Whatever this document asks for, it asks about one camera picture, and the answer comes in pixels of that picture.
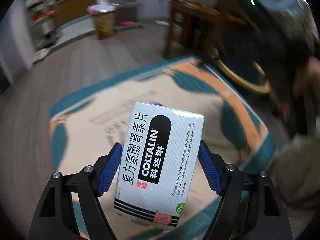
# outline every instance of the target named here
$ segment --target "green sticker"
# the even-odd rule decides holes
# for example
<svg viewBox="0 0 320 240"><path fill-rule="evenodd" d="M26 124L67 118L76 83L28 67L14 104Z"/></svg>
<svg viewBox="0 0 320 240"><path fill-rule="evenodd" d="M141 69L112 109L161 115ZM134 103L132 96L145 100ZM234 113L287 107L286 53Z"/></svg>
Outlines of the green sticker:
<svg viewBox="0 0 320 240"><path fill-rule="evenodd" d="M183 202L180 203L180 204L178 204L178 206L176 207L176 212L177 212L178 214L181 214L181 212L182 212L182 210L183 210L183 207L184 207L184 203L183 203Z"/></svg>

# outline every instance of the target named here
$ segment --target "wooden chair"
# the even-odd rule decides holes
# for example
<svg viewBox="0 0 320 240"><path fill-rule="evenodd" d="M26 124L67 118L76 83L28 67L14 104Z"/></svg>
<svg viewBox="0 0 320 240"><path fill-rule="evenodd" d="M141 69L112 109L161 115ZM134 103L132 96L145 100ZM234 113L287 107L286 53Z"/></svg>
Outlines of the wooden chair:
<svg viewBox="0 0 320 240"><path fill-rule="evenodd" d="M218 41L225 31L225 28L229 25L228 23L247 26L248 22L250 22L249 19L244 20L241 17L231 15L230 11L232 8L234 8L233 0L220 0L218 3L219 10L202 5L191 5L178 0L171 0L170 25L166 38L164 58L167 59L169 57L171 41L173 38L173 23L176 13L180 12L184 14L184 16L199 17L214 23L215 29L211 34L211 38Z"/></svg>

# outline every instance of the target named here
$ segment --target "blue rubber pad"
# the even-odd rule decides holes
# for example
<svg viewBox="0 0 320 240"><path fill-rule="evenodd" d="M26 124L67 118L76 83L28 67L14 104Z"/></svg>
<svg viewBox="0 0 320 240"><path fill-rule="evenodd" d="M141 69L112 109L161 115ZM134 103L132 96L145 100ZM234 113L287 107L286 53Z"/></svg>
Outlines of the blue rubber pad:
<svg viewBox="0 0 320 240"><path fill-rule="evenodd" d="M214 166L212 159L209 157L209 152L206 151L206 148L202 143L200 143L198 159L204 171L204 174L207 178L209 186L212 190L219 195L222 192L221 187L221 179L220 173L218 172L217 168Z"/></svg>
<svg viewBox="0 0 320 240"><path fill-rule="evenodd" d="M112 153L112 156L106 163L106 166L103 168L102 172L99 175L99 186L98 186L98 194L100 196L103 193L107 192L111 186L113 178L115 177L116 171L119 167L122 155L122 146L118 144Z"/></svg>

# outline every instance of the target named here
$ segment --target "wooden floor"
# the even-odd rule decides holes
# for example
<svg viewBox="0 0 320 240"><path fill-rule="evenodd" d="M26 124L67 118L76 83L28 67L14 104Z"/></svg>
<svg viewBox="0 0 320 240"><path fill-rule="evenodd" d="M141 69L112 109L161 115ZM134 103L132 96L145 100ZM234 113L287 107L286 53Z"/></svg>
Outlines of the wooden floor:
<svg viewBox="0 0 320 240"><path fill-rule="evenodd" d="M166 31L149 23L103 41L95 35L81 39L49 55L1 96L0 203L25 238L54 172L48 133L51 106L81 88L163 60ZM186 51L175 48L173 53ZM263 119L270 122L269 116Z"/></svg>

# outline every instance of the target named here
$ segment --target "silver bolt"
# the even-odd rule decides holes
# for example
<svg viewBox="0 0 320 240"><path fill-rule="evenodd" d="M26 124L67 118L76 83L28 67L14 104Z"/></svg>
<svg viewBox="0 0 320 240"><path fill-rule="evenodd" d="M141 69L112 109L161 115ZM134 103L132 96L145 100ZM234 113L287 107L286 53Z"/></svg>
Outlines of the silver bolt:
<svg viewBox="0 0 320 240"><path fill-rule="evenodd" d="M236 167L233 164L227 164L227 170L228 171L234 171Z"/></svg>
<svg viewBox="0 0 320 240"><path fill-rule="evenodd" d="M56 179L56 178L58 178L60 176L60 172L55 172L53 175L52 175L52 177L54 178L54 179Z"/></svg>
<svg viewBox="0 0 320 240"><path fill-rule="evenodd" d="M267 176L267 173L265 171L260 171L259 174L260 174L261 177L266 177Z"/></svg>
<svg viewBox="0 0 320 240"><path fill-rule="evenodd" d="M85 168L84 168L84 171L85 172L91 172L93 170L93 167L92 166L86 166Z"/></svg>

